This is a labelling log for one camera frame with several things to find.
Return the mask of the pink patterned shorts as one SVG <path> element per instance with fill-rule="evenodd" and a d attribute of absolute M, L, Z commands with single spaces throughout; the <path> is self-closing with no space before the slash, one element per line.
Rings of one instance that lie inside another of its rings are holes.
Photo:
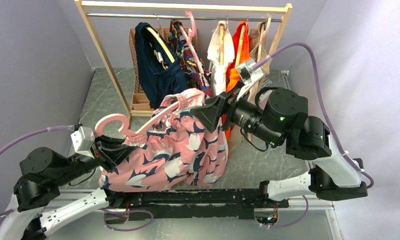
<path fill-rule="evenodd" d="M 139 136 L 127 136 L 131 148 L 112 172 L 103 169 L 99 185 L 114 192 L 165 191 L 180 182 L 209 186 L 224 173 L 228 144 L 219 128 L 208 131 L 191 114 L 206 95 L 195 88 L 167 95 Z"/>

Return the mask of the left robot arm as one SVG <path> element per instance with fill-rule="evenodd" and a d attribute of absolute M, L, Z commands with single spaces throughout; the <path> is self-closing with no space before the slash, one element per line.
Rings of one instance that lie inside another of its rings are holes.
<path fill-rule="evenodd" d="M 0 214 L 0 240 L 43 240 L 61 227 L 96 210 L 119 208 L 126 193 L 118 188 L 97 188 L 88 195 L 49 212 L 42 210 L 60 195 L 59 187 L 102 167 L 116 173 L 133 146 L 123 140 L 98 137 L 64 157 L 48 147 L 39 147 L 20 162 L 22 176 L 16 182 L 10 203 Z"/>

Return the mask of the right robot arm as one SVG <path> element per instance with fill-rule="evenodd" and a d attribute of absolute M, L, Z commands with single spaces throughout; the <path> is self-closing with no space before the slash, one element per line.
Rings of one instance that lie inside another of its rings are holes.
<path fill-rule="evenodd" d="M 327 124 L 308 113 L 308 99 L 279 87 L 266 87 L 265 106 L 251 103 L 229 92 L 207 99 L 190 112 L 208 131 L 238 126 L 242 135 L 251 134 L 266 148 L 285 146 L 285 153 L 311 162 L 314 167 L 297 177 L 262 181 L 257 194 L 263 207 L 290 197 L 315 195 L 327 201 L 364 198 L 367 184 L 360 177 L 363 162 L 348 163 Z"/>

